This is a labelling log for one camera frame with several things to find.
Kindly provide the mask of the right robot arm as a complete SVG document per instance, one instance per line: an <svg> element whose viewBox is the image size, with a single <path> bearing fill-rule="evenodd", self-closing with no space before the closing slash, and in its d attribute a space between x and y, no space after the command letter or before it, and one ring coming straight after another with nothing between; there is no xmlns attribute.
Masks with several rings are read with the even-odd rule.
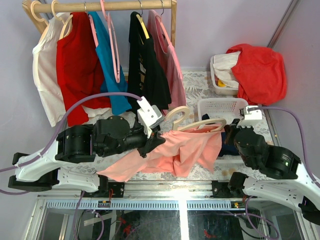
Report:
<svg viewBox="0 0 320 240"><path fill-rule="evenodd" d="M224 127L225 143L235 146L246 167L258 170L268 179L258 180L235 171L227 185L231 194L270 200L319 225L320 188L300 158L287 148L267 144L252 126L241 127L238 123L239 119L235 119Z"/></svg>

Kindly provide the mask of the salmon pink t-shirt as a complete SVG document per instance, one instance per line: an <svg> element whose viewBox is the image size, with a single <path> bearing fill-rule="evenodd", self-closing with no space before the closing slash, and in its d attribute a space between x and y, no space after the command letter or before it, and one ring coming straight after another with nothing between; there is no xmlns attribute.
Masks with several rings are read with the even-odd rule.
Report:
<svg viewBox="0 0 320 240"><path fill-rule="evenodd" d="M206 125L201 129L165 132L162 135L165 143L145 158L133 150L97 174L117 182L126 182L138 172L171 173L186 178L196 163L213 172L222 148L222 134L216 131L217 128L216 125Z"/></svg>

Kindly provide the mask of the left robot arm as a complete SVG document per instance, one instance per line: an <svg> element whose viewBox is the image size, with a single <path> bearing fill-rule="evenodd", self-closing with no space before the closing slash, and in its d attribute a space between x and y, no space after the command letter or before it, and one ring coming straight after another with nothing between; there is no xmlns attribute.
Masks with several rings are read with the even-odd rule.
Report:
<svg viewBox="0 0 320 240"><path fill-rule="evenodd" d="M109 157L132 150L145 158L165 143L157 128L151 136L138 122L133 127L122 116L99 119L95 124L75 125L57 135L47 150L33 154L17 152L12 164L17 168L8 180L8 187L25 192L52 189L78 189L89 194L108 192L108 179L97 173L71 172L81 163L92 163L97 156Z"/></svg>

